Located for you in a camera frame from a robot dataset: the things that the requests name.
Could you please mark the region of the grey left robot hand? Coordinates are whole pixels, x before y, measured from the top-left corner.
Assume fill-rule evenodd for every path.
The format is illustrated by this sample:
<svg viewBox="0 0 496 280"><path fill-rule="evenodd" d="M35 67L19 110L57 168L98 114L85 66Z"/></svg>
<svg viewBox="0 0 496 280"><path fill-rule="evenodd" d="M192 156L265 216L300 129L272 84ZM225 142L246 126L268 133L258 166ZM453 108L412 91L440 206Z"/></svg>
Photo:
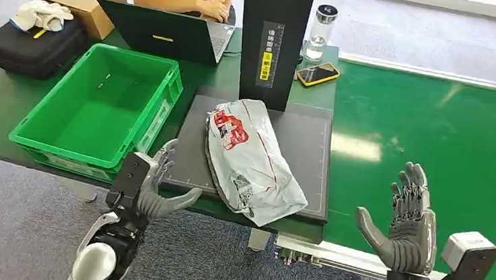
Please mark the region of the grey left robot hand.
<svg viewBox="0 0 496 280"><path fill-rule="evenodd" d="M177 145L178 139L174 138L164 143L153 156L143 152L136 153L149 166L148 173L140 187L136 209L149 219L161 218L193 206L203 193L200 188L192 188L185 194L172 198L166 198L159 194L159 187L163 178L175 164L171 158L176 152Z"/></svg>

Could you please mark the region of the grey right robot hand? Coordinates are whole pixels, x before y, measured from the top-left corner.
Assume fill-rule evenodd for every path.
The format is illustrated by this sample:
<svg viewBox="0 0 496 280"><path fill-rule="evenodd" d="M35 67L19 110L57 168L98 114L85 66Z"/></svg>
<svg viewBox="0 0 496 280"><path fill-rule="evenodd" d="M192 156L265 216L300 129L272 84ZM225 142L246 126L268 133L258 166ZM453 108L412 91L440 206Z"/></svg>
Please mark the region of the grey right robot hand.
<svg viewBox="0 0 496 280"><path fill-rule="evenodd" d="M409 161L398 176L400 183L390 185L392 216L388 234L373 224L369 211L361 206L356 207L356 224L386 267L429 275L435 264L437 223L427 177L421 165Z"/></svg>

